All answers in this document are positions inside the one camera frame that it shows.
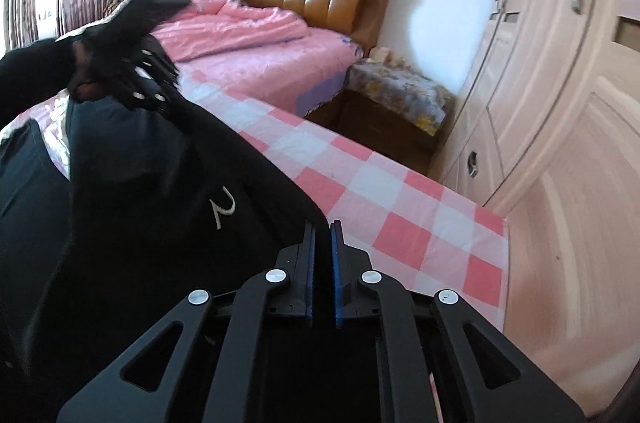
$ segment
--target triangular cutout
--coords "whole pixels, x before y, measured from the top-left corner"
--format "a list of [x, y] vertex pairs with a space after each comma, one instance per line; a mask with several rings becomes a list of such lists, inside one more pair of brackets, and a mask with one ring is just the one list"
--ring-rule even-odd
[[164, 371], [182, 334], [182, 324], [171, 324], [125, 368], [122, 377], [147, 392], [160, 387]]
[[463, 329], [488, 389], [497, 389], [520, 377], [518, 368], [477, 327], [466, 323]]

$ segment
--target silver bolt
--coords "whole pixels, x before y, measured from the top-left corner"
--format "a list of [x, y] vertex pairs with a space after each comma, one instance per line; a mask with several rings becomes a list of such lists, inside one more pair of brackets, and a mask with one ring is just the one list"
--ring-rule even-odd
[[438, 298], [440, 302], [443, 304], [455, 304], [460, 297], [455, 291], [451, 291], [450, 289], [443, 289], [440, 293], [438, 293]]
[[366, 271], [362, 274], [362, 281], [367, 284], [377, 284], [382, 280], [382, 275], [377, 271]]
[[204, 289], [196, 289], [196, 291], [192, 291], [189, 293], [189, 304], [193, 304], [194, 306], [199, 306], [204, 304], [207, 300], [209, 300], [209, 293], [204, 291]]
[[271, 269], [267, 272], [267, 275], [264, 276], [267, 279], [267, 282], [282, 282], [287, 278], [287, 274], [282, 269]]

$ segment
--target black jacket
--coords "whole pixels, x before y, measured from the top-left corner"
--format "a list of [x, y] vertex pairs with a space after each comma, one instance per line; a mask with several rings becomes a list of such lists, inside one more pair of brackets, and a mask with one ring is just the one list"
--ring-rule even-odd
[[[73, 70], [69, 42], [7, 54], [2, 120], [59, 91]], [[172, 102], [181, 130], [111, 98], [71, 103], [70, 181], [34, 121], [0, 146], [0, 315], [47, 413], [190, 291], [232, 291], [272, 267], [302, 241], [305, 221], [318, 234], [316, 265], [330, 273], [316, 204], [213, 115], [177, 93]], [[236, 211], [217, 229], [210, 199], [228, 208], [223, 186]]]

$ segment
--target bed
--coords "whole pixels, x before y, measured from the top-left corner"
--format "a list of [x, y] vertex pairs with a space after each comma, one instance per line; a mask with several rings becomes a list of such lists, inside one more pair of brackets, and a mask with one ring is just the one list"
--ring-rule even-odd
[[216, 83], [300, 117], [330, 101], [342, 89], [348, 67], [376, 45], [388, 2], [243, 1], [255, 8], [296, 12], [310, 33], [287, 42], [199, 56], [179, 66], [202, 83]]
[[[347, 244], [413, 291], [451, 288], [504, 324], [509, 245], [497, 215], [377, 152], [273, 105], [182, 76], [181, 91], [248, 140], [322, 209]], [[66, 91], [18, 116], [0, 140], [33, 117], [55, 166], [69, 176]]]

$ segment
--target black sleeve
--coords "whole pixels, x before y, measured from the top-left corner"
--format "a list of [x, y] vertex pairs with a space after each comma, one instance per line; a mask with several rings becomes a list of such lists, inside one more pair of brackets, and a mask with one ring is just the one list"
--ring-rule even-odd
[[74, 40], [38, 40], [0, 59], [0, 128], [67, 86], [76, 70]]

